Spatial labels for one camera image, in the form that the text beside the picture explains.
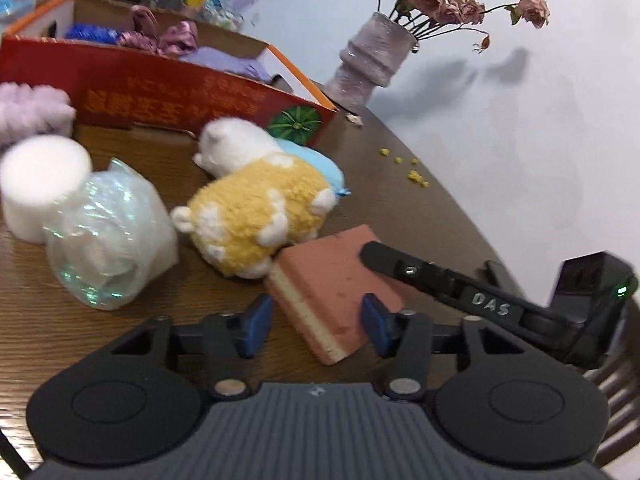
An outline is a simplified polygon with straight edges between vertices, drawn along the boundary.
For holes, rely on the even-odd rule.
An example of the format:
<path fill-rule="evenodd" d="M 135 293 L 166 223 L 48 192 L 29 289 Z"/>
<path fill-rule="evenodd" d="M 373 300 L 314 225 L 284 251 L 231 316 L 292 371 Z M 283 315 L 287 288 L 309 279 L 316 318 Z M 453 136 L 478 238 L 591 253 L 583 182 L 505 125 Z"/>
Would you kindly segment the grey textured vase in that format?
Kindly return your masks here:
<path fill-rule="evenodd" d="M 323 85 L 323 92 L 344 110 L 359 112 L 375 88 L 390 84 L 417 44 L 405 27 L 373 13 L 341 50 L 341 64 Z"/>

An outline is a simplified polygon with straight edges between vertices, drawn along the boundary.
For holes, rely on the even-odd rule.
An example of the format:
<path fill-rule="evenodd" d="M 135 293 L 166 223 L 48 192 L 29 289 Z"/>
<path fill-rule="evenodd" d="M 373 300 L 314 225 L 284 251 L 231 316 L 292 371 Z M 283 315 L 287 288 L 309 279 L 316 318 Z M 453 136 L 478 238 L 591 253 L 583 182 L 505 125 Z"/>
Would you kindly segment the clutter pile by fridge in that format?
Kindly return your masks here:
<path fill-rule="evenodd" d="M 245 14 L 259 0 L 182 0 L 180 13 L 187 18 L 198 18 L 209 24 L 232 32 L 240 32 Z"/>

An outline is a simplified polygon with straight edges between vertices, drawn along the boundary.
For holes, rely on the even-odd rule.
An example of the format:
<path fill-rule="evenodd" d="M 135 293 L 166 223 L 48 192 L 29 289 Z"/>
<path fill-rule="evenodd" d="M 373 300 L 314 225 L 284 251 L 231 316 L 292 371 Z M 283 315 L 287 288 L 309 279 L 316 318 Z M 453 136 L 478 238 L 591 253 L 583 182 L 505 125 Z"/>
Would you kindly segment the pink dried flowers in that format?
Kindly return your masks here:
<path fill-rule="evenodd" d="M 403 27 L 413 38 L 411 51 L 420 50 L 420 43 L 450 32 L 475 32 L 482 40 L 474 44 L 477 53 L 490 46 L 490 35 L 481 29 L 488 14 L 499 10 L 509 13 L 513 26 L 524 22 L 542 29 L 549 24 L 551 12 L 547 0 L 518 0 L 486 6 L 480 0 L 396 0 L 386 18 Z"/>

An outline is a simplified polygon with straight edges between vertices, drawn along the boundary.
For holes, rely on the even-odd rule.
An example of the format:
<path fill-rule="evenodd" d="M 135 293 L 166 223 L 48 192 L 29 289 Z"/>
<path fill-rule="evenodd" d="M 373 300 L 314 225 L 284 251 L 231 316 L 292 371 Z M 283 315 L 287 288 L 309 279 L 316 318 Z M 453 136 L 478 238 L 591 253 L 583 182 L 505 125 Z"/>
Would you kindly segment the blue packet in box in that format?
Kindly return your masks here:
<path fill-rule="evenodd" d="M 119 37 L 120 32 L 111 27 L 91 24 L 73 24 L 65 33 L 64 39 L 117 46 Z"/>

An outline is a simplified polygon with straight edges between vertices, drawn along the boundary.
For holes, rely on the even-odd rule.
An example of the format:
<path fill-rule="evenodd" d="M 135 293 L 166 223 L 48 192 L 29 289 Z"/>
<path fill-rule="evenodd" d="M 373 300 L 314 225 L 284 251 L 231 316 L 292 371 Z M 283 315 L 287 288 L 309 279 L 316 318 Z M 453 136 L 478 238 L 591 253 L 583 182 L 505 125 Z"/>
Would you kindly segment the lilac fluffy plush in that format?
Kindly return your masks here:
<path fill-rule="evenodd" d="M 0 105 L 1 151 L 37 134 L 72 136 L 76 110 L 63 90 L 4 82 Z"/>

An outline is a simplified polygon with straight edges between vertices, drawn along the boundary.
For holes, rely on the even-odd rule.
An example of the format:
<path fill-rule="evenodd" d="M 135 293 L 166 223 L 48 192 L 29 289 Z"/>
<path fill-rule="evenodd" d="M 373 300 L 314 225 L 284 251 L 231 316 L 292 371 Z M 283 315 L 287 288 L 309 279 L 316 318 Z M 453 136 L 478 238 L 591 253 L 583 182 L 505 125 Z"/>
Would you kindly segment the yellow white plush toy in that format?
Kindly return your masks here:
<path fill-rule="evenodd" d="M 315 238 L 338 202 L 317 167 L 245 119 L 208 122 L 193 161 L 214 178 L 170 218 L 227 278 L 264 278 L 273 255 Z"/>

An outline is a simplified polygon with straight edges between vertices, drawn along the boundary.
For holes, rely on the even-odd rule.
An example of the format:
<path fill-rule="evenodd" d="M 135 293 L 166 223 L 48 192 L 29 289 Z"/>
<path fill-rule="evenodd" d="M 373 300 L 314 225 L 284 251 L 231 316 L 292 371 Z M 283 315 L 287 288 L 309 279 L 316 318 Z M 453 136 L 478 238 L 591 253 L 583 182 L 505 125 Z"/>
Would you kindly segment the pink layered sponge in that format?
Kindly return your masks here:
<path fill-rule="evenodd" d="M 366 342 L 360 324 L 365 294 L 372 292 L 392 312 L 402 310 L 419 296 L 413 288 L 362 264 L 362 246 L 377 239 L 362 224 L 284 248 L 265 280 L 288 322 L 323 364 L 343 361 Z"/>

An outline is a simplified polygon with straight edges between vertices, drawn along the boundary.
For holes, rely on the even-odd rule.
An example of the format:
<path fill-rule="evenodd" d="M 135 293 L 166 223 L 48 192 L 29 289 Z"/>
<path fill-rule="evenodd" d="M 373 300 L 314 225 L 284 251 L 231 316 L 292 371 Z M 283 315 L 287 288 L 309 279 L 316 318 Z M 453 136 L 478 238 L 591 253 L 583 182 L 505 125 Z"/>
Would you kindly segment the yellow petal crumbs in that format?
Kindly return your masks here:
<path fill-rule="evenodd" d="M 416 158 L 404 159 L 399 155 L 394 155 L 389 148 L 380 148 L 378 154 L 381 157 L 389 158 L 397 166 L 406 166 L 406 179 L 412 184 L 420 186 L 420 188 L 428 188 L 431 185 L 430 181 L 420 173 L 418 169 L 419 161 Z"/>

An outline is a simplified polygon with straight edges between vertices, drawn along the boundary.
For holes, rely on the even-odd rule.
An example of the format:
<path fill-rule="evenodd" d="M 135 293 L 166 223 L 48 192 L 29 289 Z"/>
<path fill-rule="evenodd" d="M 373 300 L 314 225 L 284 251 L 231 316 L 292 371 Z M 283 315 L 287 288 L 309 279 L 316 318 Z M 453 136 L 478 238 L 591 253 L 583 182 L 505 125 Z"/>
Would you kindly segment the iridescent bundle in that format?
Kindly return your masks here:
<path fill-rule="evenodd" d="M 54 275 L 96 310 L 130 304 L 179 261 L 177 232 L 160 194 L 117 158 L 56 200 L 43 232 Z"/>

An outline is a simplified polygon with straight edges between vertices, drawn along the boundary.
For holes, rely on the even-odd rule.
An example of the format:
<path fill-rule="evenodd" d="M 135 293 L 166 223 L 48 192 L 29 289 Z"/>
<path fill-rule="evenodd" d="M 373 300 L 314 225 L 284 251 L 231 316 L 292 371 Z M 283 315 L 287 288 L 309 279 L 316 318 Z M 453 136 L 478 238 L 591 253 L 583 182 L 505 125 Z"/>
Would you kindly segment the blue tissue pack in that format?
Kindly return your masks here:
<path fill-rule="evenodd" d="M 6 27 L 32 13 L 36 0 L 0 0 L 0 24 Z"/>

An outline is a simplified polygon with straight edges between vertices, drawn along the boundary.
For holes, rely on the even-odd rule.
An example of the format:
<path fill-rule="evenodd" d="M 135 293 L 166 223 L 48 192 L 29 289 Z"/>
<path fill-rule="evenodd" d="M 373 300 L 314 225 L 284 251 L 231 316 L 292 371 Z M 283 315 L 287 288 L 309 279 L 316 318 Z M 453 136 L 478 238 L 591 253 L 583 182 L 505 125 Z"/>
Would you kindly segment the large white sponge block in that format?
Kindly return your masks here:
<path fill-rule="evenodd" d="M 2 217 L 11 234 L 42 244 L 54 202 L 79 188 L 91 171 L 89 152 L 66 136 L 31 136 L 13 145 L 1 159 Z"/>

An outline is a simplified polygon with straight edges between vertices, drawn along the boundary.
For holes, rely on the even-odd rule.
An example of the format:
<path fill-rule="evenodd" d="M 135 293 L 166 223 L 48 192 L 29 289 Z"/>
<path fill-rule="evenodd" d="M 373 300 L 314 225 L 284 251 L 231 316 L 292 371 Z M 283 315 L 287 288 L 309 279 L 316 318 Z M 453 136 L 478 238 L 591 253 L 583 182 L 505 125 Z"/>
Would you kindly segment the purple satin bow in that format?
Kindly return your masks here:
<path fill-rule="evenodd" d="M 162 32 L 149 8 L 133 6 L 129 28 L 118 36 L 117 45 L 166 58 L 181 58 L 198 50 L 198 29 L 192 21 L 181 21 Z"/>

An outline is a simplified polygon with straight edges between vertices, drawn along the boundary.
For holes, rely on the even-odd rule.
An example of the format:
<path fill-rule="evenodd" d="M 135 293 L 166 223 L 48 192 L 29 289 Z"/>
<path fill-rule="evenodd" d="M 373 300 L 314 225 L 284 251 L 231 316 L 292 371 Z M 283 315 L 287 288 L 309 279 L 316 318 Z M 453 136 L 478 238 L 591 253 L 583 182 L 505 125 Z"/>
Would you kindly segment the light blue plush toy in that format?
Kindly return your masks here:
<path fill-rule="evenodd" d="M 329 159 L 329 157 L 324 156 L 313 148 L 307 148 L 306 146 L 296 144 L 289 140 L 277 139 L 277 144 L 286 154 L 297 156 L 320 171 L 322 176 L 328 181 L 330 188 L 332 188 L 337 198 L 352 194 L 346 186 L 343 171 L 332 159 Z"/>

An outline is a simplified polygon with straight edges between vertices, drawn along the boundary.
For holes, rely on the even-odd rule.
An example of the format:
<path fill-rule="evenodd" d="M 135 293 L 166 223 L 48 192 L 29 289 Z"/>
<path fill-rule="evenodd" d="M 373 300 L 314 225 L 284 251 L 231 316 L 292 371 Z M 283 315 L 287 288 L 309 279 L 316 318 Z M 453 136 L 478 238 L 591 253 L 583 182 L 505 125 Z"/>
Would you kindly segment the red cardboard box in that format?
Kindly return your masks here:
<path fill-rule="evenodd" d="M 271 44 L 198 23 L 198 44 L 258 62 L 283 88 L 133 48 L 70 40 L 76 24 L 129 25 L 117 0 L 51 0 L 8 27 L 1 40 L 1 79 L 65 91 L 81 124 L 145 126 L 197 133 L 206 122 L 239 117 L 311 144 L 336 108 Z"/>

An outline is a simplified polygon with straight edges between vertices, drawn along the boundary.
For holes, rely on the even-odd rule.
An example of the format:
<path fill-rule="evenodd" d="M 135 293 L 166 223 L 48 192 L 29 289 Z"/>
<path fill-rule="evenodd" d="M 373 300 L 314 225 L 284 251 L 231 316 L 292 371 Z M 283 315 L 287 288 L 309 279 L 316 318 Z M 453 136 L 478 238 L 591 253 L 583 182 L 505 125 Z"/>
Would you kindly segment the lilac cloth in box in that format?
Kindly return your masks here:
<path fill-rule="evenodd" d="M 237 58 L 221 50 L 211 47 L 200 47 L 193 52 L 180 56 L 180 61 L 210 68 L 221 73 L 228 73 L 251 80 L 270 84 L 273 74 L 254 58 Z"/>

